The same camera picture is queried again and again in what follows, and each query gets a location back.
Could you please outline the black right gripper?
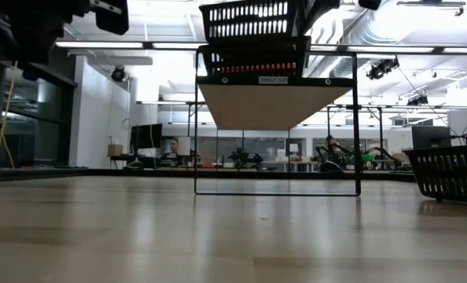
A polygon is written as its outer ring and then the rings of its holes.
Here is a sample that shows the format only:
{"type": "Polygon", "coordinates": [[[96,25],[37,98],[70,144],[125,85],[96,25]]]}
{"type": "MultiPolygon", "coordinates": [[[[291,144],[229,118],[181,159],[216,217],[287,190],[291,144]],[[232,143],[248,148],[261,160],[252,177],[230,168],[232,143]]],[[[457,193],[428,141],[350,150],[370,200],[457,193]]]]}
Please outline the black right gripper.
{"type": "MultiPolygon", "coordinates": [[[[378,10],[381,0],[358,0],[358,4],[365,9],[378,10]]],[[[298,36],[304,36],[321,16],[339,7],[340,0],[301,0],[296,19],[298,36]]]]}

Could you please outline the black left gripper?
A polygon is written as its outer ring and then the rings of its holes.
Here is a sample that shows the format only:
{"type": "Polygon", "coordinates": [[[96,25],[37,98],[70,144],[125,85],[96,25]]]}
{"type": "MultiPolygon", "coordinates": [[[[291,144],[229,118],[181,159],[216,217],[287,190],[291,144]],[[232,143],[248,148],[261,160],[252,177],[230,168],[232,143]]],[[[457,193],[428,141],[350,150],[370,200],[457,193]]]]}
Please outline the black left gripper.
{"type": "Polygon", "coordinates": [[[127,0],[94,0],[95,21],[98,28],[116,35],[129,29],[127,0]]]}

